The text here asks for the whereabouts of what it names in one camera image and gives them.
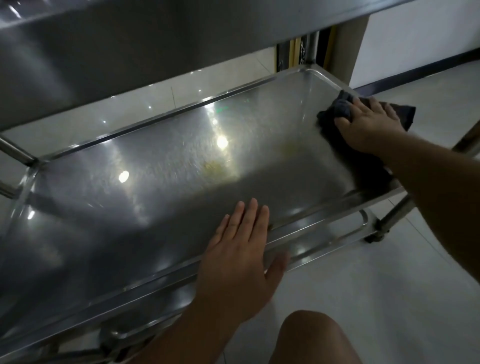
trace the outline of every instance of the stainless steel cart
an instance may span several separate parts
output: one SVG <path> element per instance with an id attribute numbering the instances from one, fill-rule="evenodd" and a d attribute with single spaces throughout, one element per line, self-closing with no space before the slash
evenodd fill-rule
<path id="1" fill-rule="evenodd" d="M 354 91 L 307 53 L 310 64 L 54 155 L 0 138 L 28 167 L 18 187 L 0 184 L 12 199 L 1 235 L 2 361 L 121 361 L 141 348 L 192 300 L 210 234 L 238 200 L 269 205 L 265 263 L 289 250 L 289 269 L 380 240 L 413 208 L 404 201 L 381 221 L 367 208 L 403 189 L 372 181 L 322 137 L 317 112 Z M 57 354 L 62 340 L 98 328 L 98 349 Z"/>

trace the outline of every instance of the white wall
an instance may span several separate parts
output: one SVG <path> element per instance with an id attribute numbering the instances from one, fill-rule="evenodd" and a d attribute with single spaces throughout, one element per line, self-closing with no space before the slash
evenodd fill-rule
<path id="1" fill-rule="evenodd" d="M 370 16 L 350 79 L 359 87 L 480 47 L 480 0 L 417 0 Z"/>

